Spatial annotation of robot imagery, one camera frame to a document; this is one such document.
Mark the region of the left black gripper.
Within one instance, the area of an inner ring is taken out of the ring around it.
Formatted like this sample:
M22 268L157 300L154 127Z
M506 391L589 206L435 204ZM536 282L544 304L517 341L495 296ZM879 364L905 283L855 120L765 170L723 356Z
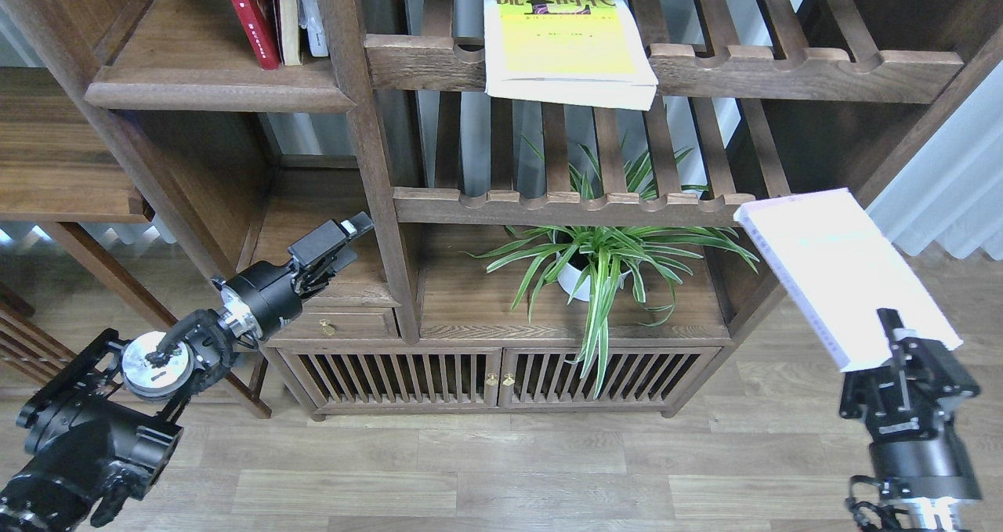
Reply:
M291 260L283 266L260 261L229 280L212 278L223 303L216 311L221 325L236 337L265 342L300 317L304 301L357 260L350 245L373 228L366 213L340 223L329 220L291 245Z

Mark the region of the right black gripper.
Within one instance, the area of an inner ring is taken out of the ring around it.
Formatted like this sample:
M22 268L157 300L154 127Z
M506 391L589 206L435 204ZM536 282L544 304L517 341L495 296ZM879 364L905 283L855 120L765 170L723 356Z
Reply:
M889 369L846 372L839 417L860 420L880 497L892 503L982 499L976 473L955 429L955 411L980 385L939 340L906 329L899 311L877 309L889 340Z

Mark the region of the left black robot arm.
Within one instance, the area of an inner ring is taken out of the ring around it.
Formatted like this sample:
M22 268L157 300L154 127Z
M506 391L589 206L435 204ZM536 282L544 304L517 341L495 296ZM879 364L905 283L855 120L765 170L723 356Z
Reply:
M193 311L166 332L100 333L21 408L31 460L2 490L2 529L101 527L126 500L146 497L178 447L190 398L230 373L237 344L255 349L300 317L373 226L365 213L329 220L290 246L287 263L212 279L221 307Z

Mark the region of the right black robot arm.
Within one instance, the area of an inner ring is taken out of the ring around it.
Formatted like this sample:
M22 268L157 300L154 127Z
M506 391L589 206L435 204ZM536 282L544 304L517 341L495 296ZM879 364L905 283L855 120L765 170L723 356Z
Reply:
M850 485L878 490L878 502L849 493L846 509L862 531L961 531L959 508L982 493L955 429L964 400L980 385L942 342L905 328L895 309L878 310L891 357L843 379L839 414L864 423L874 475Z

